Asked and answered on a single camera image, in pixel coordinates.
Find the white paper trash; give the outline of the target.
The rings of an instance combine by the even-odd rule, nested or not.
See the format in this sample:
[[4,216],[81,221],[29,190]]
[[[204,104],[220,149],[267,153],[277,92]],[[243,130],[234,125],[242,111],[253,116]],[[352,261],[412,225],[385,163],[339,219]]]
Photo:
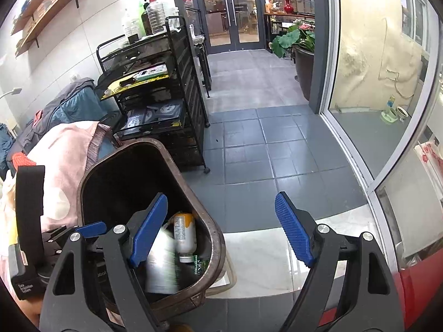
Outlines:
[[145,292],[174,295],[178,290],[175,241],[172,234],[161,227],[146,261]]

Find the orange white plastic bottle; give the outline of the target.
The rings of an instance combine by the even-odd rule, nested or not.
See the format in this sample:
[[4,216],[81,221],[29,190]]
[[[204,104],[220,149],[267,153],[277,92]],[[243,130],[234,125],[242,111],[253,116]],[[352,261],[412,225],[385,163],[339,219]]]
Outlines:
[[173,237],[179,261],[185,264],[192,263],[197,249],[195,220],[192,214],[178,213],[173,218]]

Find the red foam net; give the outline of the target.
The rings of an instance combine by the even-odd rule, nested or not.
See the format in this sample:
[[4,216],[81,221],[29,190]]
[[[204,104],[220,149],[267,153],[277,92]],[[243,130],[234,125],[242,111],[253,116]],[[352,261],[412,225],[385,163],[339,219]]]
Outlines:
[[36,166],[35,161],[30,160],[24,153],[17,152],[12,155],[12,163],[17,172],[21,166]]

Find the brown trash bin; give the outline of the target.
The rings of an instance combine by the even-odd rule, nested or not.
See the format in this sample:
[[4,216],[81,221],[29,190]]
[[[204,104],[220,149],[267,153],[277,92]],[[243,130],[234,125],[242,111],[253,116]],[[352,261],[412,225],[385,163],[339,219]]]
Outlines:
[[192,264],[177,266],[178,292],[147,293],[155,318],[166,321],[204,304],[226,257],[222,231],[189,187],[168,150],[157,139],[139,139],[92,164],[79,184],[77,210],[80,225],[102,221],[111,228],[127,223],[134,213],[146,209],[157,193],[168,199],[166,220],[179,212],[193,215],[196,253],[207,262],[201,275],[194,273]]

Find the pink polka dot bedspread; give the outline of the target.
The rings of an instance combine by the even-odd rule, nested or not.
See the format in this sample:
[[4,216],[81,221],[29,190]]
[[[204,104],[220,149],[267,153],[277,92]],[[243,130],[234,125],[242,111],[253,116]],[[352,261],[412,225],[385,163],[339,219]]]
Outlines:
[[[111,128],[97,121],[60,124],[50,129],[27,157],[45,166],[43,184],[43,232],[79,222],[77,193],[84,174],[100,159],[115,151]],[[10,172],[1,182],[1,279],[26,317],[37,326],[42,297],[19,300],[12,287],[8,248],[17,241],[16,178]]]

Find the blue massage bed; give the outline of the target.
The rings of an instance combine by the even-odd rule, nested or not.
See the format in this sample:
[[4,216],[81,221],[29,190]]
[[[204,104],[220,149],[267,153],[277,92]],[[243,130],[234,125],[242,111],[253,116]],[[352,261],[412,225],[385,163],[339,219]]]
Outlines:
[[98,97],[93,79],[78,79],[67,85],[26,124],[9,150],[6,161],[10,163],[17,152],[29,153],[51,128],[59,124],[99,121],[114,128],[121,118],[117,107]]

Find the white floor lamp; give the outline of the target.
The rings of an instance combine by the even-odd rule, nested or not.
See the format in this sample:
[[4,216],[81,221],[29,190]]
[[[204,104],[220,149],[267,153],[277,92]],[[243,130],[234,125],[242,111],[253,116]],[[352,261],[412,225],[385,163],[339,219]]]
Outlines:
[[9,96],[9,95],[17,95],[17,94],[20,94],[20,92],[22,92],[22,88],[14,88],[14,89],[12,89],[11,91],[2,94],[2,95],[0,96],[0,99],[5,98],[5,97],[7,97],[7,96]]

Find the black metal utility cart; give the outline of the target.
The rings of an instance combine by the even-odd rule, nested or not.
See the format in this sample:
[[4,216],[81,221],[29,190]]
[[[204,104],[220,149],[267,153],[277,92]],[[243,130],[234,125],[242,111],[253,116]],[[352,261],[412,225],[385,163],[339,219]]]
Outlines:
[[210,122],[193,50],[180,15],[167,17],[162,32],[138,41],[113,38],[96,49],[102,70],[96,92],[119,108],[118,141],[157,139],[177,165],[202,166],[209,173],[204,134]]

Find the green pet bowl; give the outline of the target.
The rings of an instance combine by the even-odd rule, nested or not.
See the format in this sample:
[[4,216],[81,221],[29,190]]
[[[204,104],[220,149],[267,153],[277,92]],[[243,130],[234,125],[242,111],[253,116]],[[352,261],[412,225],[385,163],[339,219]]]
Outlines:
[[386,108],[381,111],[382,121],[389,125],[395,123],[398,119],[397,112],[393,108],[394,102],[395,102],[395,97],[391,95],[387,101]]

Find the clear plastic bottle red cap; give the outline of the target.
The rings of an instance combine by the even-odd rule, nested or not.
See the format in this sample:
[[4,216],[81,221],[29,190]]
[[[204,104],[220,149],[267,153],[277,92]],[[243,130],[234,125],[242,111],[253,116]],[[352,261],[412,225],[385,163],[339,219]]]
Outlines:
[[158,0],[149,0],[146,12],[148,13],[153,35],[162,33],[165,30],[166,19],[163,4]]

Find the dark brown bottle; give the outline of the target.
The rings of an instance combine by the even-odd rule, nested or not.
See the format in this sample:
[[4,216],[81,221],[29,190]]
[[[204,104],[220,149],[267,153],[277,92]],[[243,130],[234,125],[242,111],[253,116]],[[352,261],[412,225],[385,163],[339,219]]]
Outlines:
[[150,18],[147,12],[147,7],[149,6],[149,2],[147,0],[143,0],[142,4],[142,12],[140,14],[140,18],[142,21],[143,29],[145,31],[145,35],[149,36],[152,34],[152,29],[150,25]]

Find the glass double door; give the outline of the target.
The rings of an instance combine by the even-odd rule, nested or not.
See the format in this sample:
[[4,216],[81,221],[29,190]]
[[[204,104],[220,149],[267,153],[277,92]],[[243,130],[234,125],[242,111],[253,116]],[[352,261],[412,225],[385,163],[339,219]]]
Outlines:
[[196,0],[210,54],[264,48],[261,0]]

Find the large potted green plant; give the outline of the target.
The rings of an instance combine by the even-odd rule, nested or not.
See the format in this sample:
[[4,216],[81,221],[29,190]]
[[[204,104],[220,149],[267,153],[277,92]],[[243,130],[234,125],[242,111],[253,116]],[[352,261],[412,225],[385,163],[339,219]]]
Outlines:
[[279,58],[289,55],[295,63],[297,81],[303,96],[310,98],[315,57],[315,26],[301,20],[288,28],[284,35],[270,42],[272,53]]

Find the red vase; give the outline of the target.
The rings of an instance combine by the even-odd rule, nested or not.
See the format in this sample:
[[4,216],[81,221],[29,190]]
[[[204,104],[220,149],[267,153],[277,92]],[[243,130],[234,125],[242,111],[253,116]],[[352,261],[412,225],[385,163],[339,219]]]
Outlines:
[[294,13],[294,8],[291,4],[291,0],[285,0],[284,11],[286,12],[286,14],[293,14]]

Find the wooden wall shelf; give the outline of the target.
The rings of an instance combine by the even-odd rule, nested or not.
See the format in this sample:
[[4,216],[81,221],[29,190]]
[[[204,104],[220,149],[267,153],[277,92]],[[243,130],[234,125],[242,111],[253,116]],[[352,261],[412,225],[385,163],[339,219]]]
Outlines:
[[74,1],[79,8],[78,0],[25,0],[20,13],[14,17],[11,35],[22,32],[22,38],[17,42],[15,56],[27,52],[35,43],[39,47],[38,36],[52,19]]

